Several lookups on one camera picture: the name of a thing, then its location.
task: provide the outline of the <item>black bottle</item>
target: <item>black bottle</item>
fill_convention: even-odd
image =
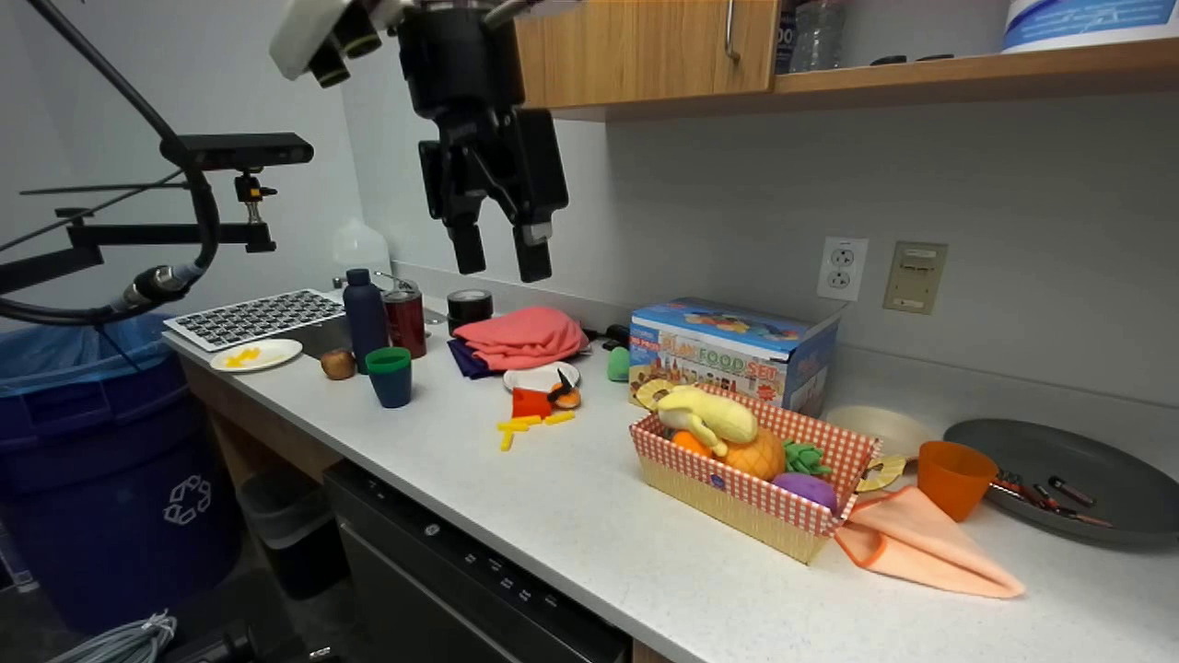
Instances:
[[[389,347],[384,298],[381,286],[369,282],[369,268],[347,268],[342,313],[347,332],[354,340],[357,370],[365,372],[365,355]]]

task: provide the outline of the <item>gray plate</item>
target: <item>gray plate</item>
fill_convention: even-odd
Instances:
[[[946,433],[946,440],[995,456],[1003,473],[1016,473],[1023,484],[1064,476],[1070,485],[1093,501],[1090,517],[1106,520],[1108,528],[1043,514],[1028,501],[992,490],[988,501],[998,514],[1060,538],[1108,550],[1160,550],[1179,542],[1179,484],[1139,456],[1023,422],[962,422]]]

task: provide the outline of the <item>upper cabinet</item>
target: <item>upper cabinet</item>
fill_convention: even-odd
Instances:
[[[584,0],[516,37],[526,104],[563,113],[1179,92],[1179,41],[773,74],[779,0]]]
[[[516,37],[536,108],[769,92],[779,0],[586,0]]]

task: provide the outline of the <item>cabinet door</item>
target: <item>cabinet door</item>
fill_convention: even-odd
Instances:
[[[516,25],[530,108],[766,92],[779,0],[584,0]]]

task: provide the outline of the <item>orange cup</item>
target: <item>orange cup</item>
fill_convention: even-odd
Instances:
[[[958,444],[925,444],[917,456],[917,490],[951,520],[965,520],[995,484],[998,464]]]

